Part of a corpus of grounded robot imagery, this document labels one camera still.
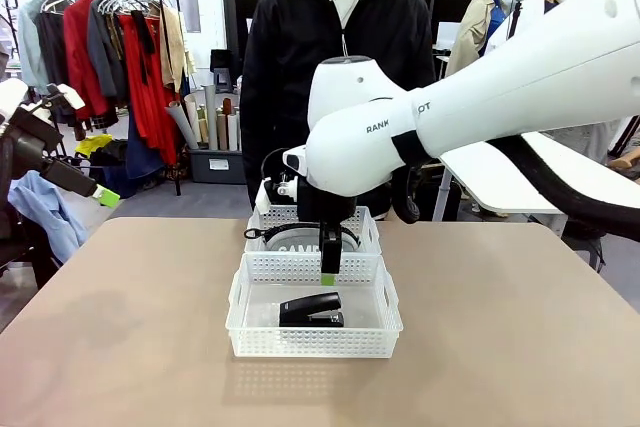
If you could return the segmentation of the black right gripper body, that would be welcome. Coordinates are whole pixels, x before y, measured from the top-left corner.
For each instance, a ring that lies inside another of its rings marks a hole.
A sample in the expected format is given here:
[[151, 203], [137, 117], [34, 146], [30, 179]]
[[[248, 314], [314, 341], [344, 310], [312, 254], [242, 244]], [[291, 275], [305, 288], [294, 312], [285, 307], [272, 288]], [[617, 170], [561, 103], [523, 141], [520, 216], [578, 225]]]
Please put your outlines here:
[[342, 197], [300, 180], [297, 187], [297, 216], [302, 222], [341, 223], [355, 214], [356, 197]]

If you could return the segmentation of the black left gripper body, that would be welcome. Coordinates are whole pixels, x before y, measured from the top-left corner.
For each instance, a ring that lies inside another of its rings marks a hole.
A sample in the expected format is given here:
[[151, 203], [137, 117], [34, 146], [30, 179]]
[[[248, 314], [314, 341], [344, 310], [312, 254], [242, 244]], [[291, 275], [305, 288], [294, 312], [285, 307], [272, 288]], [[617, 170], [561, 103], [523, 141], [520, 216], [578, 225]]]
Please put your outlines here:
[[21, 168], [40, 168], [44, 154], [54, 151], [62, 140], [54, 126], [23, 107], [18, 107], [9, 120], [8, 135]]

